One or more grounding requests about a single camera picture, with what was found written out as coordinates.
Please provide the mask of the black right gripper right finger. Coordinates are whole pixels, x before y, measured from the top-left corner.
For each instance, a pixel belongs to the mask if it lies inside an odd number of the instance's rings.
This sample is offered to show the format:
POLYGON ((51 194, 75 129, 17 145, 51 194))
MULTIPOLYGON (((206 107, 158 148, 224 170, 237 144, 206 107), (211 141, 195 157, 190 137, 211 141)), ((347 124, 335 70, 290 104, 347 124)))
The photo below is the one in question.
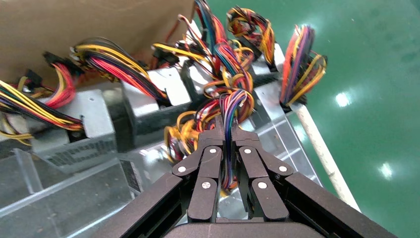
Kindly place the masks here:
POLYGON ((259 136, 242 130, 236 119, 231 126, 231 146, 235 176, 249 219, 287 220, 289 211, 276 186, 294 173, 293 168, 265 151, 259 136))

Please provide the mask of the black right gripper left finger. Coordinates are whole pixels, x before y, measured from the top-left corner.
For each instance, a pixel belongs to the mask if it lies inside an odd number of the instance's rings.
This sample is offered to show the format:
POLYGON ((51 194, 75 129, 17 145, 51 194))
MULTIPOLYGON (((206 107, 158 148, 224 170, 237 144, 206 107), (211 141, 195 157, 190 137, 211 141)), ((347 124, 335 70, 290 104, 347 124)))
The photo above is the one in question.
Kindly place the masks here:
POLYGON ((176 164, 172 172, 186 183, 191 196, 186 214, 189 223, 214 223, 220 196, 225 132, 221 116, 215 128, 199 133, 197 149, 176 164))

